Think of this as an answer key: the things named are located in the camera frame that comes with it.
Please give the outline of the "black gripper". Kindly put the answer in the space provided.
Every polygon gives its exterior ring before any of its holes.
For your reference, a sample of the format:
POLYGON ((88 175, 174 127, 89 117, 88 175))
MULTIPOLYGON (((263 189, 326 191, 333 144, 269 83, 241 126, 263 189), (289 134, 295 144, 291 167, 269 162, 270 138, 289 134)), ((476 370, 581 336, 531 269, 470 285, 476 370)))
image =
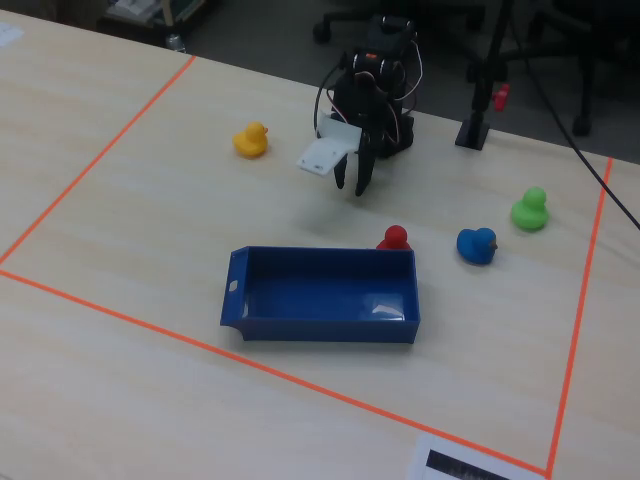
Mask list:
MULTIPOLYGON (((341 76, 335 83, 335 115, 345 123, 362 129, 356 151, 358 157, 355 195, 360 197, 369 185, 379 150, 398 145, 398 115, 388 95, 370 75, 341 76)), ((336 186, 343 189, 349 153, 333 168, 336 186)))

